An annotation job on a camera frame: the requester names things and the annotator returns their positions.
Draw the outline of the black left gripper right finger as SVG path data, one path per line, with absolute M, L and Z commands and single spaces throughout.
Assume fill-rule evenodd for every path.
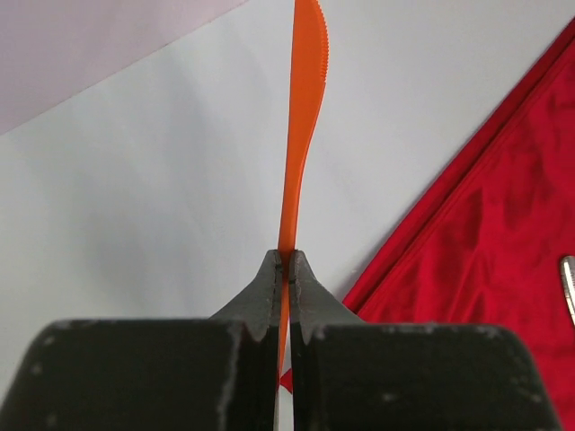
M 298 430 L 558 430 L 535 362 L 492 325 L 371 324 L 317 280 L 289 270 Z

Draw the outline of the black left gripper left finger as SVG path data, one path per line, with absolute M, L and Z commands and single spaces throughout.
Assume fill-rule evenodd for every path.
M 11 385 L 14 430 L 271 430 L 282 266 L 206 319 L 60 320 Z

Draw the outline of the red cloth napkin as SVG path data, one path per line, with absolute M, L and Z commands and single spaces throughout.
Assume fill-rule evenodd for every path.
M 343 300 L 371 324 L 492 325 L 526 346 L 574 427 L 574 28 L 568 25 L 397 226 Z

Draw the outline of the silver metal fork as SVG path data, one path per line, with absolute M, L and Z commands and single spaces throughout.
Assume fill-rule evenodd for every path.
M 572 255 L 565 256 L 561 259 L 559 266 L 559 273 L 562 282 L 562 289 L 564 294 L 564 299 L 567 305 L 569 315 L 571 317 L 571 322 L 575 325 L 575 305 L 574 305 L 574 268 L 575 268 L 575 257 Z

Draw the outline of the orange plastic knife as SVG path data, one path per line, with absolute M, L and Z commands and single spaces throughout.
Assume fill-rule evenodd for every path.
M 296 231 L 305 163 L 323 103 L 329 65 L 329 35 L 317 0 L 296 0 L 291 47 L 287 152 L 278 251 L 283 269 L 278 375 L 286 355 L 289 320 L 288 270 Z

